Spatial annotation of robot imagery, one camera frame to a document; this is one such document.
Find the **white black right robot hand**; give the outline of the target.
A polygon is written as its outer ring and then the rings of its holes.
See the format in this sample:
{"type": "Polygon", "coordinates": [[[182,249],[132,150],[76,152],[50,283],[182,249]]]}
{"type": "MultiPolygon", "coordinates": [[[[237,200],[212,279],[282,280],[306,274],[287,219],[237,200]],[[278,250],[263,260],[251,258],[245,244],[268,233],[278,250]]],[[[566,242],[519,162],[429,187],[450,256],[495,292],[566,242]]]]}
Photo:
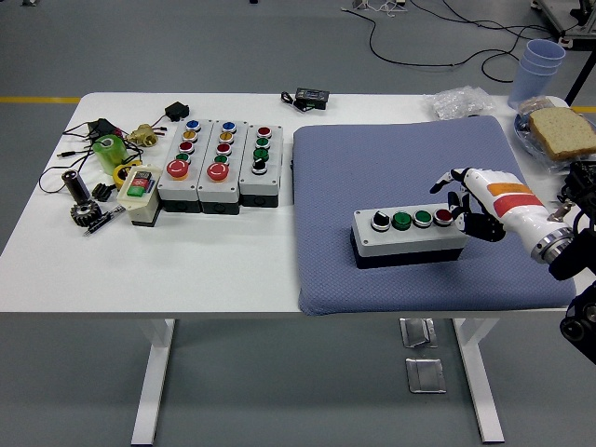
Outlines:
{"type": "Polygon", "coordinates": [[[436,194],[453,181],[461,184],[461,191],[448,195],[448,208],[457,229],[468,236],[496,242],[513,232],[533,259],[544,263],[548,251],[564,247],[573,237],[572,229],[552,221],[538,197],[512,173],[451,169],[430,192],[436,194]]]}

